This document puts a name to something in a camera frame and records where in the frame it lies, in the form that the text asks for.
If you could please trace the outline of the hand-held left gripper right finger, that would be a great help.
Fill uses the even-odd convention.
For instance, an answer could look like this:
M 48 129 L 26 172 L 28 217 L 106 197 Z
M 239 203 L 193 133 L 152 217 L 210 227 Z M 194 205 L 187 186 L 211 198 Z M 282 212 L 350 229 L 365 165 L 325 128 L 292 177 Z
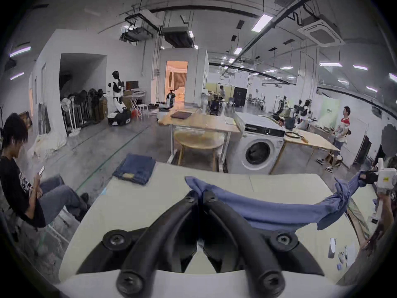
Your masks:
M 237 261 L 245 267 L 253 297 L 277 298 L 286 288 L 283 271 L 307 276 L 325 276 L 323 270 L 290 231 L 267 231 L 252 227 L 213 191 L 204 191 L 202 211 L 205 220 L 215 222 L 237 249 Z

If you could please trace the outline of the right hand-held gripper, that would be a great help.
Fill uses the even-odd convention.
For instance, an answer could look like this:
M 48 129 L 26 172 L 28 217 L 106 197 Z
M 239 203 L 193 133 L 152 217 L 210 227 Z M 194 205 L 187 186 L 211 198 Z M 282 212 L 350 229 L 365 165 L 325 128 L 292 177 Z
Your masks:
M 388 196 L 396 186 L 397 170 L 395 168 L 386 168 L 383 158 L 378 158 L 376 171 L 361 171 L 360 181 L 365 184 L 374 184 L 378 197 Z

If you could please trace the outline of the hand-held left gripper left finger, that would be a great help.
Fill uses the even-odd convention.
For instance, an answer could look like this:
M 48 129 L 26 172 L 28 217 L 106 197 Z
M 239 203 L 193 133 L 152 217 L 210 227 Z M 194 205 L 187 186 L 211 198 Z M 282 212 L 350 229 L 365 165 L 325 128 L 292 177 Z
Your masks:
M 115 286 L 123 297 L 149 297 L 158 267 L 183 273 L 196 253 L 198 209 L 199 195 L 189 191 L 149 227 L 106 232 L 76 274 L 119 270 Z

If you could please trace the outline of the person's right hand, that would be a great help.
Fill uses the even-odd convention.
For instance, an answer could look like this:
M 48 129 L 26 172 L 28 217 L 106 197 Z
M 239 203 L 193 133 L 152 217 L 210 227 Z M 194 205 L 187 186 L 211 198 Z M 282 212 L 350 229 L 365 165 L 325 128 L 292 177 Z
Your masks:
M 391 194 L 378 193 L 377 211 L 392 213 Z

